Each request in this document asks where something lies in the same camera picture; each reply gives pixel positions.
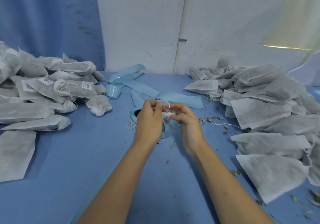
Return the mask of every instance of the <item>blue table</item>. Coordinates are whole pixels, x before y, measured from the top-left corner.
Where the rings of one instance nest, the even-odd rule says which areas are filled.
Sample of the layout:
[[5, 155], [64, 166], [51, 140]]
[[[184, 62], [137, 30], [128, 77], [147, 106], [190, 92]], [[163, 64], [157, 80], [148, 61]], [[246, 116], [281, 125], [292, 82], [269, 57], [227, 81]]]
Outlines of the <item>blue table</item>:
[[[137, 80], [159, 92], [196, 95], [182, 92], [192, 82], [186, 75], [145, 74]], [[319, 99], [318, 88], [308, 90]], [[130, 91], [124, 87], [117, 100], [111, 99], [113, 109], [102, 117], [96, 117], [86, 105], [80, 105], [77, 111], [65, 114], [72, 122], [69, 127], [37, 134], [36, 150], [25, 178], [0, 183], [0, 223], [68, 223], [82, 202], [108, 178], [133, 141], [134, 132], [128, 127], [129, 112], [134, 107]], [[204, 96], [202, 101], [207, 107], [194, 110], [198, 117], [224, 117], [225, 107], [220, 102], [208, 102]], [[224, 122], [237, 124], [235, 119], [229, 118]], [[223, 126], [208, 122], [202, 129], [224, 164], [229, 169], [239, 168], [230, 136], [241, 131], [229, 127], [229, 133], [224, 135]], [[174, 141], [177, 146], [170, 148]], [[258, 199], [243, 170], [237, 180]], [[308, 189], [319, 190], [305, 181], [263, 209], [274, 217], [275, 223], [320, 223], [320, 209], [307, 200], [311, 198]], [[303, 204], [294, 202], [291, 195]], [[304, 217], [307, 210], [313, 211], [309, 215], [313, 221]], [[162, 139], [150, 154], [126, 223], [219, 223], [200, 173], [183, 149], [178, 130], [173, 136]]]

